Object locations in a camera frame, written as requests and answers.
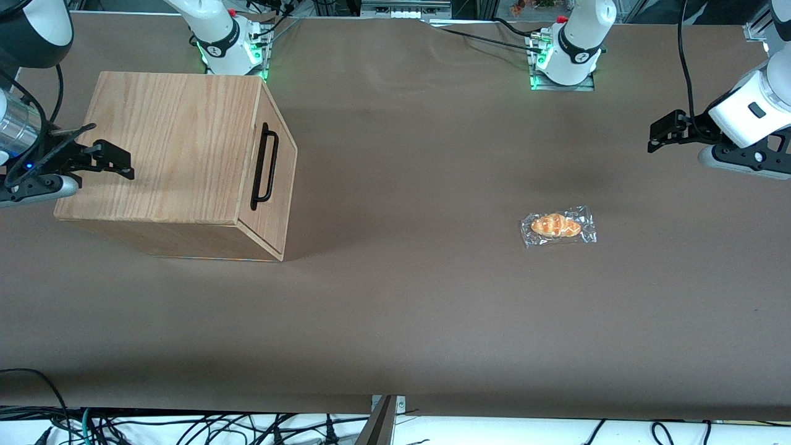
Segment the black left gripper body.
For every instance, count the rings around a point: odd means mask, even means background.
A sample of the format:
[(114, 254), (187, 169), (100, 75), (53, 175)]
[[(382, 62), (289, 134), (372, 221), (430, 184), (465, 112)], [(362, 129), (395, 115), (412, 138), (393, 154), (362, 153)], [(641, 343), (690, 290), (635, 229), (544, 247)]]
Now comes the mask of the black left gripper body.
[(717, 143), (698, 153), (698, 162), (709, 168), (740, 174), (789, 174), (789, 136), (787, 126), (751, 146), (740, 148), (729, 137), (721, 135)]

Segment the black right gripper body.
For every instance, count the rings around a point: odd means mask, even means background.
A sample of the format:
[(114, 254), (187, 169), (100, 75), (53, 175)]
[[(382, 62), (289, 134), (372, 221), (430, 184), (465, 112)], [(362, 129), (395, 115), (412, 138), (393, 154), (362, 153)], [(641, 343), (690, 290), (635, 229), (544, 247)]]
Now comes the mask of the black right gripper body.
[(48, 161), (43, 160), (59, 142), (59, 139), (46, 140), (37, 148), (11, 158), (3, 174), (3, 185), (22, 185), (49, 174), (70, 175), (72, 172), (96, 171), (93, 158), (83, 152), (85, 146), (76, 142), (69, 143)]

